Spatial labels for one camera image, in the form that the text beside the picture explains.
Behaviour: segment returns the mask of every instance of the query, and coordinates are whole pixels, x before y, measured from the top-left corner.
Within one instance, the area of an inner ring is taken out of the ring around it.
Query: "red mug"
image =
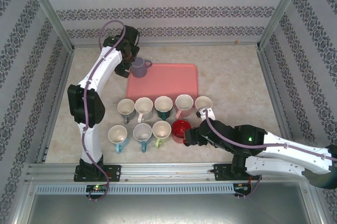
[[[185,140],[185,130],[192,128],[191,124],[186,120],[176,120],[172,124],[172,138],[175,142],[183,144]]]

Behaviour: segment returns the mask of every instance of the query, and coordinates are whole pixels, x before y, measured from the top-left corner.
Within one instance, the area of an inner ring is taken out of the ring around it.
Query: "purple mug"
[[[131,64],[131,73],[136,78],[142,78],[146,75],[147,69],[152,66],[152,62],[137,57]]]

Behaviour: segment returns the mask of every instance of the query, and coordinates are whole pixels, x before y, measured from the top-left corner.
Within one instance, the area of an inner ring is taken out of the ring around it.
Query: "blue mug handle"
[[[123,147],[120,144],[116,144],[116,153],[120,154],[122,152]]]
[[[146,152],[146,143],[143,141],[142,142],[142,153]]]
[[[144,60],[146,68],[150,68],[152,66],[152,62],[150,60]]]

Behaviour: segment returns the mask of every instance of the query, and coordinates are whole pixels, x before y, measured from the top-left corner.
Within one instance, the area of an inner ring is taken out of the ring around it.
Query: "patterned wallpaper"
[[[337,144],[337,0],[292,0],[265,54],[294,141]],[[329,223],[337,192],[318,190]]]
[[[0,223],[36,161],[68,53],[37,0],[0,0]]]
[[[96,45],[110,19],[141,43],[257,42],[280,0],[51,0],[75,45]]]

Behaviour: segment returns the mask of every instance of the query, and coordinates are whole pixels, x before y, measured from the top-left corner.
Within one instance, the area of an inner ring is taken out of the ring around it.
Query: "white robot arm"
[[[139,32],[135,28],[123,25],[120,35],[109,36],[104,40],[100,56],[84,79],[78,85],[70,85],[68,88],[70,112],[78,123],[83,147],[75,175],[87,179],[86,181],[102,177],[103,155],[98,127],[104,117],[105,108],[100,95],[113,71],[128,77],[127,70],[139,51],[139,47],[135,45],[137,38]]]
[[[111,49],[110,46],[104,47],[101,51],[99,58],[97,59],[95,65],[92,67],[90,72],[85,76],[85,78],[79,83],[79,86],[84,89],[86,82],[91,74],[92,70],[95,68],[96,64],[101,60],[103,56]],[[100,64],[98,69],[95,71],[92,81],[89,84],[88,90],[95,90],[97,94],[100,96],[102,93],[102,89],[110,77],[111,73],[115,70],[117,65],[122,62],[122,53],[117,51],[116,49],[112,50],[103,62]],[[80,128],[81,136],[83,134],[83,129],[85,128],[85,123],[79,123],[78,127]],[[88,128],[84,136],[84,142],[87,150],[89,151],[89,155],[93,158],[95,162],[98,162],[102,157],[102,151],[100,148],[100,135],[99,135],[99,124],[95,124],[92,128]],[[82,149],[81,159],[85,162],[91,164],[90,159],[87,154]]]
[[[320,188],[337,188],[337,146],[310,147],[278,137],[262,128],[234,128],[215,120],[211,108],[197,112],[198,128],[185,131],[185,145],[206,145],[231,152],[231,169],[214,169],[217,177],[236,180],[257,175],[296,176]]]

